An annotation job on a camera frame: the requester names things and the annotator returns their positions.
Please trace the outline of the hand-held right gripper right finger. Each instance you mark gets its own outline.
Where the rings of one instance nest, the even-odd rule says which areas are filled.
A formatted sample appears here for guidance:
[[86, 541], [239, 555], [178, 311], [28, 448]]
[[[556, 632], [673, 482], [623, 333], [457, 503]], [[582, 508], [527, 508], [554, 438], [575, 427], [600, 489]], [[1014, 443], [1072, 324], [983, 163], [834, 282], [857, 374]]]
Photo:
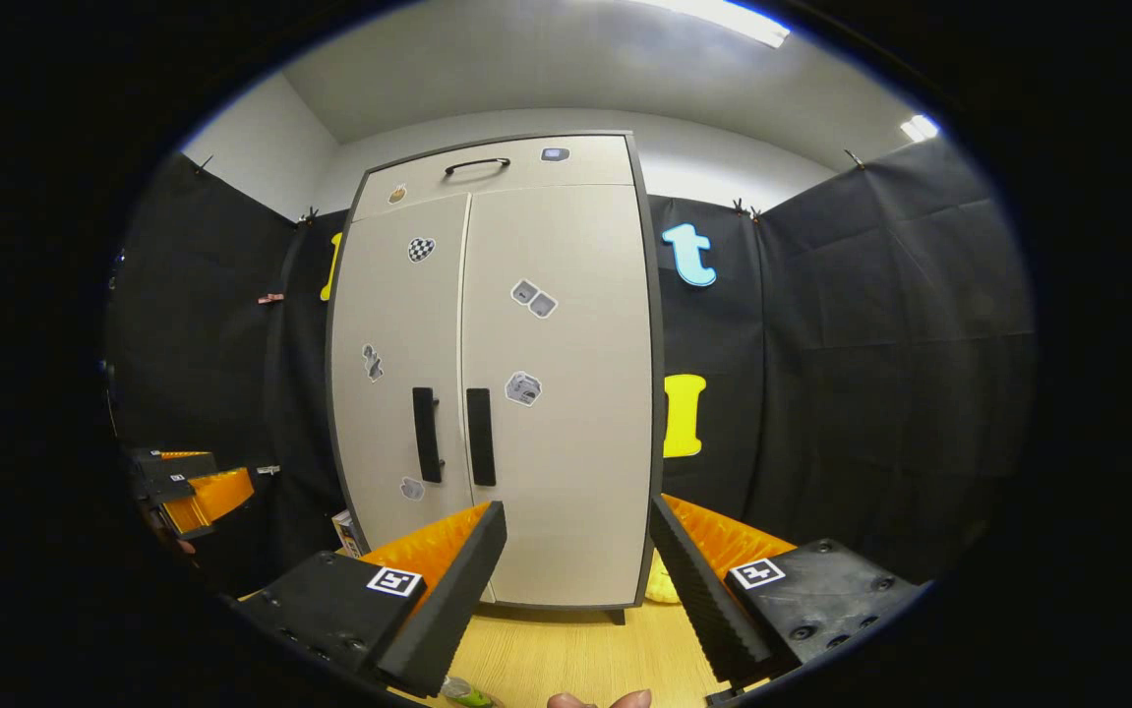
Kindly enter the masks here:
[[777, 679], [834, 654], [923, 592], [835, 539], [795, 546], [696, 503], [657, 494], [650, 532], [715, 679]]

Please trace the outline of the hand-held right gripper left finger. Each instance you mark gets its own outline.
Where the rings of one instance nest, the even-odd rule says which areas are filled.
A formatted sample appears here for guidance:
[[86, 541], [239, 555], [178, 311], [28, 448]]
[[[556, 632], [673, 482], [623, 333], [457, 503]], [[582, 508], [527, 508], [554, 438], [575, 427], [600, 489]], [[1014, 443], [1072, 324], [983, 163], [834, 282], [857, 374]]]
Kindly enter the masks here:
[[506, 539], [506, 507], [479, 503], [359, 558], [315, 553], [234, 611], [348, 684], [437, 696]]

